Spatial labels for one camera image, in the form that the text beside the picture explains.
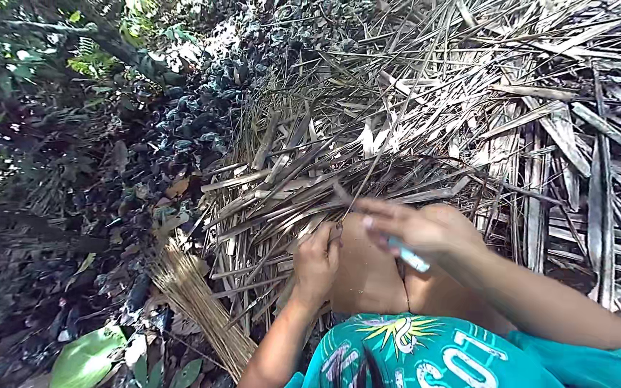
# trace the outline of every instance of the broom bristles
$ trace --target broom bristles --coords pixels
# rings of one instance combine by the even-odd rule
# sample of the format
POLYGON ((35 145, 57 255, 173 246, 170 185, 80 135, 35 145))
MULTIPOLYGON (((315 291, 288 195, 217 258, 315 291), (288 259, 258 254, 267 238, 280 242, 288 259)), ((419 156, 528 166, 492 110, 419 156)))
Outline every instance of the broom bristles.
POLYGON ((197 259, 183 252, 174 238, 169 238, 152 266, 153 281, 170 302, 198 323, 205 339, 238 383, 256 345, 238 325, 224 330, 229 315, 220 302, 212 298, 212 291, 197 268, 197 259))

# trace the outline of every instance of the yellow starburst print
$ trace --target yellow starburst print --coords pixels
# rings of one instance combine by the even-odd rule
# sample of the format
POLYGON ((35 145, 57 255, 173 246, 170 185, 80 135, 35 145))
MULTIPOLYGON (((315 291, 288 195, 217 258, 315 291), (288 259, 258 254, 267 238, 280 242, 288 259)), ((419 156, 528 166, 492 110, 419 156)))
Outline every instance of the yellow starburst print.
POLYGON ((362 324, 365 327, 356 329, 356 331, 367 331, 364 340, 375 338, 383 335, 380 350, 384 349, 387 341, 392 338, 395 348, 395 355, 399 359, 399 353, 412 354, 413 349, 417 345, 426 346, 424 340, 429 340, 429 336, 438 336, 438 326, 444 326, 443 323, 437 323, 437 319, 427 319, 426 317, 412 316, 398 318, 395 320, 364 320, 362 324))

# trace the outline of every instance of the hair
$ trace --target hair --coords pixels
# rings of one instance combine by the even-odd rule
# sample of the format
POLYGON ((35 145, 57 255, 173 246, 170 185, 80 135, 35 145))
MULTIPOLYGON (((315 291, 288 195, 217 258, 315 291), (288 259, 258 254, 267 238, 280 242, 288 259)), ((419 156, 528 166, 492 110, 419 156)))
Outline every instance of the hair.
MULTIPOLYGON (((343 388, 341 383, 341 361, 341 357, 337 357, 332 361, 332 388, 343 388)), ((359 359, 358 371, 354 372, 353 368, 351 368, 351 375, 356 376, 356 385, 353 388, 366 388, 368 375, 371 378, 371 388, 385 387, 385 383, 382 381, 382 372, 375 360, 375 356, 365 345, 363 346, 362 357, 359 359)))

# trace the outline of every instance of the fingernail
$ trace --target fingernail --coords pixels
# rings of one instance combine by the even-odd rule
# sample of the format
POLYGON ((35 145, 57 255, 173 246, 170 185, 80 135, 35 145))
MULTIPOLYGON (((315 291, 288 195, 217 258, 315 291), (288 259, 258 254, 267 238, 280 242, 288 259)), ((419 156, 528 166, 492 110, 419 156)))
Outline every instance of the fingernail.
POLYGON ((371 216, 363 217, 363 226, 366 229, 373 228, 373 218, 371 216))

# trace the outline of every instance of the blue object in hand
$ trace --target blue object in hand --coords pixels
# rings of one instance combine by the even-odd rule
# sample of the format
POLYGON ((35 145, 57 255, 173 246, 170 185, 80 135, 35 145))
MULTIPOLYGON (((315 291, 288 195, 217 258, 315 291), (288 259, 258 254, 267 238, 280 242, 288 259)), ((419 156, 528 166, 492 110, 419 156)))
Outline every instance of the blue object in hand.
POLYGON ((387 245, 396 246, 399 248, 399 254, 402 260, 404 260, 408 265, 410 265, 413 269, 416 269, 420 273, 423 273, 431 268, 431 265, 423 260, 422 257, 415 254, 405 243, 403 243, 400 239, 390 236, 387 239, 387 245))

